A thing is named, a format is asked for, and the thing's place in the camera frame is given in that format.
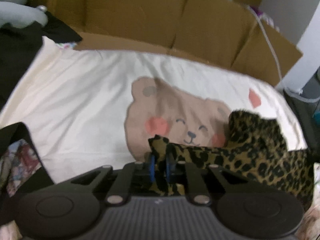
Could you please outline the black clothes pile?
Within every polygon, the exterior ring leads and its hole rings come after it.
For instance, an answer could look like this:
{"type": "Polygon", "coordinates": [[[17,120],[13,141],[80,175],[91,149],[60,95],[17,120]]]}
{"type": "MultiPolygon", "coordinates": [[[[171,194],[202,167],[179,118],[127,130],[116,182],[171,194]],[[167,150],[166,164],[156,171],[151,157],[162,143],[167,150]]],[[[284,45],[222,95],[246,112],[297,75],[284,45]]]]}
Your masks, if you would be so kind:
{"type": "Polygon", "coordinates": [[[28,70],[46,36],[56,43],[78,43],[82,37],[67,24],[46,12],[48,23],[33,22],[20,29],[7,23],[1,27],[1,107],[4,107],[21,77],[28,70]]]}

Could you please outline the floral patterned garment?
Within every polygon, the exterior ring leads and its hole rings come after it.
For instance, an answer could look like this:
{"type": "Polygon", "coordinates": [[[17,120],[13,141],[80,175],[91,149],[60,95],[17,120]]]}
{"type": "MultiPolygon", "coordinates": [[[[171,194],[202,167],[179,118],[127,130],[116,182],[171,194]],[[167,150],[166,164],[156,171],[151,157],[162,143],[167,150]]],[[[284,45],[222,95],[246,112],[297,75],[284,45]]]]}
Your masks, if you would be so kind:
{"type": "Polygon", "coordinates": [[[1,157],[1,190],[12,197],[17,190],[40,168],[39,158],[24,139],[8,146],[1,157]]]}

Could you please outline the purple detergent pouch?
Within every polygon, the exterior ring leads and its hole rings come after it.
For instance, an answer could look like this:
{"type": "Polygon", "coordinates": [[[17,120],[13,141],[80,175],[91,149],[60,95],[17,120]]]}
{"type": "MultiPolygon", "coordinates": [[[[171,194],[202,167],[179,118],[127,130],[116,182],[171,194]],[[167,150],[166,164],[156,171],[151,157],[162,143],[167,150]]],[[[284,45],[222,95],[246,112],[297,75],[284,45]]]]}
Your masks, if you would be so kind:
{"type": "Polygon", "coordinates": [[[265,12],[260,11],[258,8],[250,6],[250,8],[254,11],[254,13],[257,15],[257,17],[260,20],[265,21],[269,26],[271,26],[273,29],[275,29],[277,32],[280,32],[280,29],[278,26],[274,24],[274,20],[265,12]]]}

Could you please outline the leopard print garment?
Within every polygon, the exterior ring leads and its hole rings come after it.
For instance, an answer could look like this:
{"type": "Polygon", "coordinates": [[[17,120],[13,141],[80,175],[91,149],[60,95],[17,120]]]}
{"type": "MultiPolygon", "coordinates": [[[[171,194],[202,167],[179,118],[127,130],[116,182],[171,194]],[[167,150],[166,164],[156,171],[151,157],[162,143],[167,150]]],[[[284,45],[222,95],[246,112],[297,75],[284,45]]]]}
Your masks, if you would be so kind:
{"type": "Polygon", "coordinates": [[[160,135],[149,139],[156,164],[155,182],[149,190],[158,196],[184,194],[181,184],[169,183],[164,177],[165,155],[172,153],[175,161],[194,163],[201,169],[216,164],[290,193],[308,210],[314,189],[313,152],[308,148],[288,150],[277,120],[264,119],[251,112],[233,111],[228,129],[226,147],[187,146],[160,135]]]}

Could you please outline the folded black garment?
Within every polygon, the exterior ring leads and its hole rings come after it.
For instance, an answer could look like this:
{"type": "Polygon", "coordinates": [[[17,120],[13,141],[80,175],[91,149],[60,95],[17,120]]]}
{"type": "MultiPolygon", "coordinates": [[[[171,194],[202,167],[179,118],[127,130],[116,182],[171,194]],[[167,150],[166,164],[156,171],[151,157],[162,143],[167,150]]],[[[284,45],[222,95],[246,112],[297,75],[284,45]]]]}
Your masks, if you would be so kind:
{"type": "Polygon", "coordinates": [[[319,97],[308,99],[288,89],[284,96],[298,118],[304,138],[313,155],[319,158],[319,97]]]}

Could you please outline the grey neck pillow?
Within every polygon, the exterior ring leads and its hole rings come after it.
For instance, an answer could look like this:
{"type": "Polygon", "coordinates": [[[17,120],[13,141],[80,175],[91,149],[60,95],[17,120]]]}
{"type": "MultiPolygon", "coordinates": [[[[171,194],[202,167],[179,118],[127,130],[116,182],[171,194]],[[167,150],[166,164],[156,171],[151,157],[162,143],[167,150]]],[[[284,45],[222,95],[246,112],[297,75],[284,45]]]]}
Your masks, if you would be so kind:
{"type": "Polygon", "coordinates": [[[11,24],[15,28],[25,28],[34,22],[44,27],[48,23],[46,11],[27,6],[30,0],[1,0],[1,27],[11,24]]]}

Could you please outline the brown cardboard sheet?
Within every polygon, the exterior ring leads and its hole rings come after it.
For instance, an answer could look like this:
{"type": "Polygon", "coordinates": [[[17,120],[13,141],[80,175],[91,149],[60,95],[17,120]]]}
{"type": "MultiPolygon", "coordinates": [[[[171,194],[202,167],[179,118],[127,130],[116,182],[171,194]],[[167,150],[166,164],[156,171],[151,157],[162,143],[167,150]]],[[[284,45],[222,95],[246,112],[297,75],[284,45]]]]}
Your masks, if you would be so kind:
{"type": "Polygon", "coordinates": [[[32,0],[77,31],[78,49],[127,49],[219,66],[275,86],[302,57],[229,0],[32,0]]]}

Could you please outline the cream bear print bedsheet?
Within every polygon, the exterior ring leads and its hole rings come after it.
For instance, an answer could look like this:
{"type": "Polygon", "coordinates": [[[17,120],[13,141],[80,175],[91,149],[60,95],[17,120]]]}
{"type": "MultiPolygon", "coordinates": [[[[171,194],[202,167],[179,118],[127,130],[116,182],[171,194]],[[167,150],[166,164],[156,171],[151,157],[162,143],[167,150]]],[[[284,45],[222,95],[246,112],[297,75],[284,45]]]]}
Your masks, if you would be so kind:
{"type": "Polygon", "coordinates": [[[264,81],[167,55],[62,49],[44,37],[1,111],[1,157],[24,139],[42,165],[14,196],[1,190],[1,239],[319,239],[315,179],[308,210],[216,164],[197,167],[211,205],[137,181],[124,205],[105,203],[117,173],[152,153],[149,139],[226,147],[233,111],[275,119],[288,150],[308,148],[264,81]]]}

